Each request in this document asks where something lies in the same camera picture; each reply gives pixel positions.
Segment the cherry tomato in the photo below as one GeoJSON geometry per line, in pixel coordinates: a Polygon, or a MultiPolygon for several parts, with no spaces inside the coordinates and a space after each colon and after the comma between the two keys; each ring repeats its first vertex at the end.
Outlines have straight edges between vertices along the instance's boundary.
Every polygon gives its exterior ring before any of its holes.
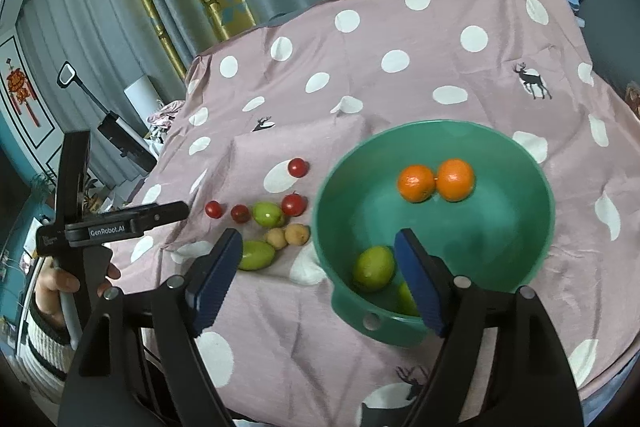
{"type": "Polygon", "coordinates": [[[287,165],[287,170],[294,178],[303,178],[309,172],[309,164],[302,158],[293,158],[287,165]]]}
{"type": "Polygon", "coordinates": [[[231,219],[239,224],[246,223],[251,219],[249,208],[244,204],[236,204],[236,206],[231,209],[231,219]]]}
{"type": "Polygon", "coordinates": [[[306,210],[306,198],[294,192],[284,196],[280,206],[287,216],[301,216],[306,210]]]}
{"type": "Polygon", "coordinates": [[[204,206],[204,212],[211,219],[220,219],[220,217],[225,213],[222,205],[217,201],[209,201],[209,203],[204,206]]]}

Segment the deer print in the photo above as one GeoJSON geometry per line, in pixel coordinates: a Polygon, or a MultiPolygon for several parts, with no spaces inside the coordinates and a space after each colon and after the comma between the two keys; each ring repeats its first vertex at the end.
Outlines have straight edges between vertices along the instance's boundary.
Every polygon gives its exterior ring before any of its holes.
{"type": "Polygon", "coordinates": [[[422,381],[414,377],[416,367],[410,369],[403,369],[402,367],[396,368],[398,378],[411,386],[405,398],[409,404],[397,409],[376,409],[362,403],[362,420],[360,421],[360,427],[400,427],[404,424],[411,407],[414,406],[413,402],[415,398],[429,381],[429,372],[420,366],[418,366],[418,369],[420,369],[422,373],[422,381]]]}
{"type": "Polygon", "coordinates": [[[268,129],[269,127],[273,127],[275,123],[270,122],[270,120],[271,120],[270,116],[267,116],[265,118],[258,118],[258,125],[254,127],[253,131],[262,131],[263,129],[268,129]]]}
{"type": "Polygon", "coordinates": [[[533,95],[533,100],[536,99],[536,92],[533,89],[533,86],[538,86],[540,92],[542,93],[542,100],[545,100],[545,91],[549,95],[549,100],[552,100],[553,97],[548,89],[546,89],[545,85],[542,83],[542,77],[539,74],[529,74],[526,73],[527,65],[523,62],[513,67],[513,71],[518,73],[522,83],[527,88],[527,90],[533,95]]]}

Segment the orange fruit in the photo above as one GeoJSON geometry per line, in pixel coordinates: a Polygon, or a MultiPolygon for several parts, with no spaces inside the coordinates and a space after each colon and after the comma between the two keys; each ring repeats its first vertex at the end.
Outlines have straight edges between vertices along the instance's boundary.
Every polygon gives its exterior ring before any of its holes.
{"type": "Polygon", "coordinates": [[[424,165],[409,165],[400,172],[396,186],[405,200],[420,203],[433,194],[436,180],[430,168],[424,165]]]}
{"type": "Polygon", "coordinates": [[[462,201],[476,185],[474,170],[464,160],[452,158],[438,168],[436,188],[447,201],[462,201]]]}

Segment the green plastic basin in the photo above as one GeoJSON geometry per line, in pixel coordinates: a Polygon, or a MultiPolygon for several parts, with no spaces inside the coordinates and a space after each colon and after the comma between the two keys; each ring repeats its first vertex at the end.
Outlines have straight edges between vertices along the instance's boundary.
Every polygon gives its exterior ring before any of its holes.
{"type": "Polygon", "coordinates": [[[555,203],[532,156],[509,137],[475,123],[434,120],[382,132],[343,157],[324,181],[314,211],[314,244],[334,282],[332,307],[364,335],[413,346],[427,333],[418,317],[397,312],[398,270],[373,294],[356,292],[356,258],[374,245],[393,247],[396,233],[412,229],[431,255],[453,275],[480,287],[513,292],[530,282],[553,238],[555,203]],[[434,194],[408,203],[396,179],[411,164],[434,172],[448,158],[462,158],[476,173],[466,200],[449,203],[434,194]]]}

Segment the white polka dot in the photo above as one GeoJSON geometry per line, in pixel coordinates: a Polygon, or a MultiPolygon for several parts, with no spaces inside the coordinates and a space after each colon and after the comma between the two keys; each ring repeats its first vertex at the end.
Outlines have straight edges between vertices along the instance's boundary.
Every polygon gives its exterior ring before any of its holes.
{"type": "Polygon", "coordinates": [[[527,0],[527,13],[531,20],[546,26],[549,24],[549,14],[539,0],[527,0]]]}
{"type": "Polygon", "coordinates": [[[363,107],[364,104],[362,103],[362,100],[358,100],[357,98],[347,95],[340,99],[338,105],[336,105],[330,113],[342,111],[347,114],[354,114],[356,112],[360,112],[363,107]]]}
{"type": "Polygon", "coordinates": [[[243,112],[251,111],[256,107],[261,106],[263,103],[264,103],[264,97],[256,96],[255,98],[252,98],[251,100],[249,100],[249,102],[246,103],[246,105],[242,108],[242,111],[243,112]]]}
{"type": "Polygon", "coordinates": [[[145,197],[142,198],[142,201],[140,201],[140,204],[156,203],[161,191],[161,185],[156,184],[153,187],[149,187],[149,190],[146,192],[145,197]]]}
{"type": "Polygon", "coordinates": [[[600,147],[606,147],[609,145],[609,136],[607,136],[607,128],[604,122],[592,114],[589,115],[589,127],[591,127],[591,136],[593,141],[600,147]]]}
{"type": "Polygon", "coordinates": [[[304,286],[313,286],[326,279],[326,273],[320,266],[320,260],[312,242],[302,247],[296,260],[293,261],[289,279],[304,286]]]}
{"type": "Polygon", "coordinates": [[[548,151],[546,139],[530,132],[516,131],[513,133],[513,140],[522,145],[536,162],[542,163],[546,160],[548,151]]]}
{"type": "Polygon", "coordinates": [[[398,73],[409,65],[409,55],[402,50],[391,50],[382,57],[380,66],[386,73],[398,73]]]}
{"type": "Polygon", "coordinates": [[[596,216],[601,223],[609,227],[609,235],[612,241],[615,241],[620,235],[620,213],[613,201],[609,199],[606,192],[602,192],[594,206],[596,216]]]}
{"type": "Polygon", "coordinates": [[[144,235],[140,238],[140,240],[136,243],[133,248],[133,252],[131,252],[131,262],[135,263],[143,253],[148,251],[154,245],[154,238],[150,235],[144,235]]]}
{"type": "Polygon", "coordinates": [[[351,33],[360,26],[360,16],[355,10],[343,10],[335,16],[335,27],[342,33],[351,33]]]}
{"type": "Polygon", "coordinates": [[[540,84],[542,84],[542,87],[540,87],[538,84],[526,84],[525,81],[520,78],[520,85],[522,86],[522,89],[535,96],[536,99],[542,98],[543,96],[547,98],[549,90],[548,87],[546,87],[545,79],[540,76],[538,71],[533,68],[528,68],[527,70],[524,70],[524,73],[530,74],[531,76],[539,76],[540,84]]]}
{"type": "Polygon", "coordinates": [[[196,181],[193,182],[193,185],[191,185],[191,189],[189,190],[190,194],[193,194],[197,190],[197,188],[200,186],[200,183],[204,179],[204,176],[206,176],[206,174],[207,174],[207,170],[209,170],[209,169],[204,169],[202,174],[197,177],[196,181]]]}
{"type": "Polygon", "coordinates": [[[189,117],[189,123],[198,127],[205,123],[207,118],[209,118],[209,110],[206,107],[201,107],[189,117]]]}
{"type": "MultiPolygon", "coordinates": [[[[411,392],[411,388],[411,384],[406,382],[390,383],[389,385],[376,389],[363,400],[363,403],[369,409],[402,409],[402,407],[411,405],[417,397],[416,395],[411,400],[406,399],[411,392]]],[[[361,423],[362,405],[358,404],[356,425],[360,425],[361,423]]]]}
{"type": "Polygon", "coordinates": [[[433,90],[433,100],[444,105],[466,102],[469,95],[458,86],[440,86],[433,90]]]}
{"type": "Polygon", "coordinates": [[[229,343],[213,331],[205,331],[196,339],[200,358],[215,387],[225,387],[234,371],[234,354],[229,343]]]}
{"type": "Polygon", "coordinates": [[[196,87],[198,87],[198,83],[200,82],[200,78],[192,78],[191,82],[189,82],[189,86],[187,86],[187,92],[191,94],[195,91],[196,87]]]}
{"type": "Polygon", "coordinates": [[[306,81],[305,91],[314,92],[318,89],[322,89],[329,83],[329,73],[315,73],[311,75],[308,81],[306,81]]]}
{"type": "Polygon", "coordinates": [[[489,37],[480,26],[467,26],[460,33],[460,44],[468,52],[477,53],[486,48],[489,37]]]}
{"type": "Polygon", "coordinates": [[[278,163],[273,169],[267,172],[267,175],[264,177],[264,181],[262,182],[264,190],[271,194],[277,194],[278,192],[288,190],[295,182],[298,181],[298,178],[294,178],[289,174],[289,169],[287,168],[292,159],[293,158],[290,158],[288,160],[284,160],[284,162],[278,163]]]}
{"type": "Polygon", "coordinates": [[[182,245],[178,250],[171,253],[171,259],[174,263],[181,264],[187,259],[195,259],[196,257],[202,257],[211,252],[213,243],[209,241],[196,241],[196,243],[188,243],[182,245]]]}
{"type": "Polygon", "coordinates": [[[412,10],[420,11],[429,6],[431,0],[404,0],[404,4],[412,10]]]}
{"type": "Polygon", "coordinates": [[[225,78],[231,78],[238,73],[238,60],[233,55],[227,55],[220,62],[220,74],[225,78]]]}
{"type": "Polygon", "coordinates": [[[209,147],[210,143],[211,143],[211,139],[207,136],[198,138],[189,147],[189,156],[193,156],[196,152],[204,151],[207,147],[209,147]]]}
{"type": "Polygon", "coordinates": [[[278,37],[271,45],[271,58],[279,62],[287,60],[293,53],[293,44],[286,37],[278,37]]]}
{"type": "Polygon", "coordinates": [[[587,64],[586,62],[581,62],[578,66],[578,78],[580,78],[580,80],[585,84],[593,86],[593,77],[591,76],[591,71],[593,71],[593,66],[587,64]]]}
{"type": "Polygon", "coordinates": [[[580,387],[589,378],[591,369],[596,363],[598,340],[586,340],[574,349],[569,357],[569,366],[574,374],[576,387],[580,387]]]}

